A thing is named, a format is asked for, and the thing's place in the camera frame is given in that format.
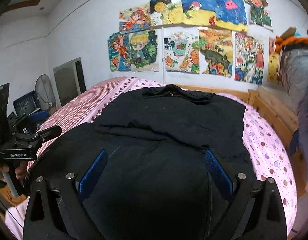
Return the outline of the standing electric fan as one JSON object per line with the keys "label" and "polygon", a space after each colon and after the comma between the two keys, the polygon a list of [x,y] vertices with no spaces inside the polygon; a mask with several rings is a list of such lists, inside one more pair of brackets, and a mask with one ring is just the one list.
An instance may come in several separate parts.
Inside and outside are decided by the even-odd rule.
{"label": "standing electric fan", "polygon": [[39,76],[36,80],[35,91],[41,109],[47,111],[49,116],[53,115],[57,111],[56,98],[51,81],[46,74]]}

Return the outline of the white wall conduit pipe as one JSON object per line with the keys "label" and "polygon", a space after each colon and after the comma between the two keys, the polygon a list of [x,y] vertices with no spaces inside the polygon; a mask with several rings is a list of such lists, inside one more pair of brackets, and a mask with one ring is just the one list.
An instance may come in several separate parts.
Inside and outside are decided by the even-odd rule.
{"label": "white wall conduit pipe", "polygon": [[163,26],[177,0],[62,0],[49,16],[49,67],[81,59],[87,86],[114,76],[166,81]]}

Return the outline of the yellow bear drawing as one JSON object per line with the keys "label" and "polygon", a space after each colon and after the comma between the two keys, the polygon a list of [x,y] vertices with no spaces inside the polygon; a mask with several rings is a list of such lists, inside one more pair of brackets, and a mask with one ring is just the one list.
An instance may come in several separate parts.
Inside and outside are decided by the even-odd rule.
{"label": "yellow bear drawing", "polygon": [[279,75],[279,54],[275,51],[275,39],[269,38],[268,40],[268,74],[267,81],[282,85],[281,76]]}

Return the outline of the red festive doodle drawing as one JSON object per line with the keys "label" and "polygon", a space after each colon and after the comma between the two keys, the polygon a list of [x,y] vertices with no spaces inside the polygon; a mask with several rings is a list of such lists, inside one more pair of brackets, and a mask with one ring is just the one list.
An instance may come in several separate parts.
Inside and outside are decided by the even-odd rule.
{"label": "red festive doodle drawing", "polygon": [[261,85],[264,74],[263,40],[235,33],[235,81]]}

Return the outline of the red white checkered quilt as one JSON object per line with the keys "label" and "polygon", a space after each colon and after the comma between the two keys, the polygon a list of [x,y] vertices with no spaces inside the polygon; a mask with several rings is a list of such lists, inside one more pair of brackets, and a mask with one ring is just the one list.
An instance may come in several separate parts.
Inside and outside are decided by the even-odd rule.
{"label": "red white checkered quilt", "polygon": [[128,91],[134,81],[134,77],[115,77],[94,85],[53,113],[39,130],[58,125],[64,134],[80,124],[93,122],[110,102]]}

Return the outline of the black yellow moon drawing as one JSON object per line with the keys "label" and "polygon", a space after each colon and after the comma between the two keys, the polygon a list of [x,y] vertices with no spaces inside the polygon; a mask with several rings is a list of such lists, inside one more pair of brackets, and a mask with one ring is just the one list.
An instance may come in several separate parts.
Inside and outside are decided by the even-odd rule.
{"label": "black yellow moon drawing", "polygon": [[152,26],[181,24],[183,7],[181,0],[149,0]]}

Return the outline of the red-haired character drawing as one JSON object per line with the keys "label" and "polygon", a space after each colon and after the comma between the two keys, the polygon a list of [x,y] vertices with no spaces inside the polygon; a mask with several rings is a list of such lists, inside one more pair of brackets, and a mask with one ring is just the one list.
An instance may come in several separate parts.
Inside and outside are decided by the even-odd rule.
{"label": "red-haired character drawing", "polygon": [[266,0],[244,0],[250,6],[249,22],[267,29],[272,29],[270,13],[266,10]]}

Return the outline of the black puffer jacket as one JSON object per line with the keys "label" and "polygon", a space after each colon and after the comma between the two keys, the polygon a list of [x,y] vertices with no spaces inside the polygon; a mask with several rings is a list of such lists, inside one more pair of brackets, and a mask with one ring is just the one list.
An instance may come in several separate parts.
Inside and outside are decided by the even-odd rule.
{"label": "black puffer jacket", "polygon": [[105,150],[108,163],[84,206],[106,239],[204,239],[227,207],[205,163],[207,150],[254,179],[243,145],[245,106],[174,85],[122,93],[92,123],[55,140],[30,180],[76,172]]}

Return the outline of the black plastic crate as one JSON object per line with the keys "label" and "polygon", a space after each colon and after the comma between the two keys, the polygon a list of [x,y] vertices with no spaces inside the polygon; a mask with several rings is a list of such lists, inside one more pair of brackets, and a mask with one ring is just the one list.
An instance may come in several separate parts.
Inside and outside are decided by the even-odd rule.
{"label": "black plastic crate", "polygon": [[21,96],[13,101],[13,107],[16,115],[23,115],[35,112],[40,108],[38,95],[35,90]]}

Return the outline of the orange blue sleeping bag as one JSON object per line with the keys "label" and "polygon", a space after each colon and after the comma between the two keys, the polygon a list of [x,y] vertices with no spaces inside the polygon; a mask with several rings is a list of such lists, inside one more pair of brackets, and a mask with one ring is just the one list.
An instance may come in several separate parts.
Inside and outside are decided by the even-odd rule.
{"label": "orange blue sleeping bag", "polygon": [[283,46],[303,44],[308,46],[308,37],[296,37],[297,28],[289,27],[281,36],[277,36],[275,39],[275,52],[280,53]]}

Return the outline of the plastic-wrapped bedding bundle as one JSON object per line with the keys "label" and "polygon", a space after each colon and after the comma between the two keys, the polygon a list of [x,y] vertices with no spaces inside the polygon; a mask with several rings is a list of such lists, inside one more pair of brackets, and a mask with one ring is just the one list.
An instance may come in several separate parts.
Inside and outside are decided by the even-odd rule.
{"label": "plastic-wrapped bedding bundle", "polygon": [[298,141],[306,160],[308,192],[308,48],[283,49],[279,73],[298,117]]}

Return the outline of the orange landscape painting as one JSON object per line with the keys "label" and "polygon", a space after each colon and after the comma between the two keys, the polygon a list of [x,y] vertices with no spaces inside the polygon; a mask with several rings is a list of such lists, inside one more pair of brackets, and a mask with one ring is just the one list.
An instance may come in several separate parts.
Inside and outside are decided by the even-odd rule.
{"label": "orange landscape painting", "polygon": [[232,77],[232,31],[201,28],[198,35],[202,74]]}

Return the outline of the fruit and drink drawing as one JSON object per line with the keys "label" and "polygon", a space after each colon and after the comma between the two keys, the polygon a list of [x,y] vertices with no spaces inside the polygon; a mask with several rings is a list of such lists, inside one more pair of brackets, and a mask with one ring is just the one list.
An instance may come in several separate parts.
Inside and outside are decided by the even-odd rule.
{"label": "fruit and drink drawing", "polygon": [[198,27],[164,30],[164,63],[167,72],[200,73]]}

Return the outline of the swimming girl drawing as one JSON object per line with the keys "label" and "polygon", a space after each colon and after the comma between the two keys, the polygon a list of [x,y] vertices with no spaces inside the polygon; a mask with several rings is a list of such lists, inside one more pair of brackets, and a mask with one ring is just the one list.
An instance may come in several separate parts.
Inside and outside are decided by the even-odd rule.
{"label": "swimming girl drawing", "polygon": [[108,38],[109,64],[112,72],[131,71],[129,37],[120,32]]}

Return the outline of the blue sea yellow sand painting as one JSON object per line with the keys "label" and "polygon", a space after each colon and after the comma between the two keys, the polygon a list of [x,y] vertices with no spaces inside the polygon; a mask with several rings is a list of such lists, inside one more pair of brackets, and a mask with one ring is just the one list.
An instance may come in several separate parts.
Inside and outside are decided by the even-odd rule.
{"label": "blue sea yellow sand painting", "polygon": [[183,24],[217,27],[246,33],[248,23],[243,0],[181,0]]}

